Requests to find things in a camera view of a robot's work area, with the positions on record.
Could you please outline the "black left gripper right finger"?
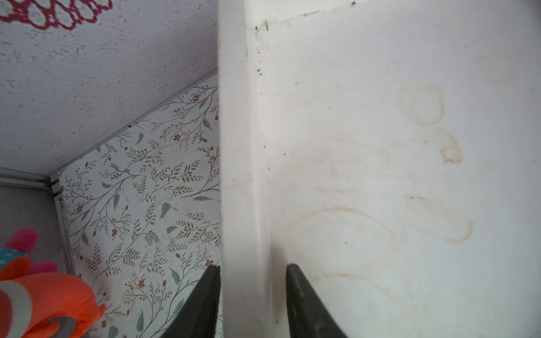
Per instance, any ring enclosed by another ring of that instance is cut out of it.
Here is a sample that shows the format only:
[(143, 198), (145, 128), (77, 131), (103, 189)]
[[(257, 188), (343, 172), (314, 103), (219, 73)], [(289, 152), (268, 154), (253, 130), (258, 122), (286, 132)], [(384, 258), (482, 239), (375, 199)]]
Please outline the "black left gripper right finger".
[(297, 264), (286, 269), (286, 301), (291, 337), (346, 337)]

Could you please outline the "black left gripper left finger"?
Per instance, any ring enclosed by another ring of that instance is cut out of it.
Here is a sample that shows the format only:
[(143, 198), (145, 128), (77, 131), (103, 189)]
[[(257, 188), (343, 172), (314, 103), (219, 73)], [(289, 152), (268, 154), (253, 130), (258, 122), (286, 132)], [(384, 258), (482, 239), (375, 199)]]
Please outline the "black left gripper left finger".
[(220, 295), (221, 268), (209, 266), (162, 337), (215, 337)]

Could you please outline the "white plastic drawer cabinet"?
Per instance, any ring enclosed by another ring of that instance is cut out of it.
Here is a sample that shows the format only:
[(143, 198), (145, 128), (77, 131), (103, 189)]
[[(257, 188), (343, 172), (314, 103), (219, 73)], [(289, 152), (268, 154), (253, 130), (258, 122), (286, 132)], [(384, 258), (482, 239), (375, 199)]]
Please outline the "white plastic drawer cabinet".
[(224, 333), (540, 336), (539, 1), (220, 1)]

